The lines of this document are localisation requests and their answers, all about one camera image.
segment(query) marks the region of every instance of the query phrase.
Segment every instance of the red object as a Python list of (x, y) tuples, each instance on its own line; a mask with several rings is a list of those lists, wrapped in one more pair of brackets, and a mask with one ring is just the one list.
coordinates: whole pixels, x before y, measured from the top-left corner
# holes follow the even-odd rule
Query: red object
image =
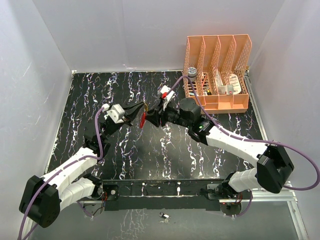
[(141, 116), (141, 121), (140, 121), (140, 128), (142, 129), (145, 125), (146, 122), (146, 112), (144, 112)]

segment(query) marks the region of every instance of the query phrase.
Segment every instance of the gray wall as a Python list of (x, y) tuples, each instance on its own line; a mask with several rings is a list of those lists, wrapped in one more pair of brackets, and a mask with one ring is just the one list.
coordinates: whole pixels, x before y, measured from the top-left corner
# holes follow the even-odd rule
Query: gray wall
[(32, 0), (0, 8), (0, 238), (17, 239), (27, 180), (44, 173), (71, 71)]
[(70, 68), (103, 72), (182, 69), (192, 35), (249, 34), (253, 58), (284, 1), (33, 2)]
[[(250, 76), (269, 139), (291, 144), (320, 166), (320, 1), (287, 0), (253, 61)], [(295, 187), (314, 183), (307, 160), (290, 153)], [(297, 192), (311, 240), (319, 239), (320, 188)]]

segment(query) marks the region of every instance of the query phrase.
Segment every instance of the orange plastic rack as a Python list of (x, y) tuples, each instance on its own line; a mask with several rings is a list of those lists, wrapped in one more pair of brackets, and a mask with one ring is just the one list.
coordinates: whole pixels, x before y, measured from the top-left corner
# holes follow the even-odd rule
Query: orange plastic rack
[[(197, 70), (195, 88), (202, 106), (210, 114), (244, 113), (248, 109), (249, 95), (244, 75), (252, 42), (248, 34), (188, 36), (183, 74), (188, 68)], [(238, 94), (219, 94), (216, 86), (216, 72), (219, 71), (223, 85), (229, 84), (230, 74), (236, 74), (241, 85)], [(206, 74), (204, 85), (212, 95), (204, 95), (202, 76)], [(183, 79), (185, 96), (195, 98), (186, 78)]]

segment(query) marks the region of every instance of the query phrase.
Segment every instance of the wall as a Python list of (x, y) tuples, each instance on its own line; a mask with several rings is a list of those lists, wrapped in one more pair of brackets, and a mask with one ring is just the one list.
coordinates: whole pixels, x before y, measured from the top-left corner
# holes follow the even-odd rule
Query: wall
[[(250, 78), (269, 139), (291, 144), (320, 166), (320, 2), (286, 0), (250, 68)], [(315, 170), (290, 152), (290, 180), (306, 187)], [(320, 188), (298, 192), (298, 206), (311, 240), (319, 239)]]
[(71, 71), (32, 0), (2, 0), (0, 29), (0, 238), (9, 240), (27, 180), (44, 173)]
[(187, 36), (249, 34), (257, 53), (283, 0), (33, 0), (79, 72), (182, 69)]

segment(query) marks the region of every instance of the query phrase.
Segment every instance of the gray floor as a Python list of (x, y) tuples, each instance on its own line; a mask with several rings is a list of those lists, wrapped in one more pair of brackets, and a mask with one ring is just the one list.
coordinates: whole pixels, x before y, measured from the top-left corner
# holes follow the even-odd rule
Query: gray floor
[(202, 209), (162, 210), (171, 216), (158, 223), (159, 210), (103, 212), (91, 221), (77, 206), (64, 209), (48, 228), (38, 227), (29, 240), (297, 240), (286, 202), (253, 202), (234, 220)]

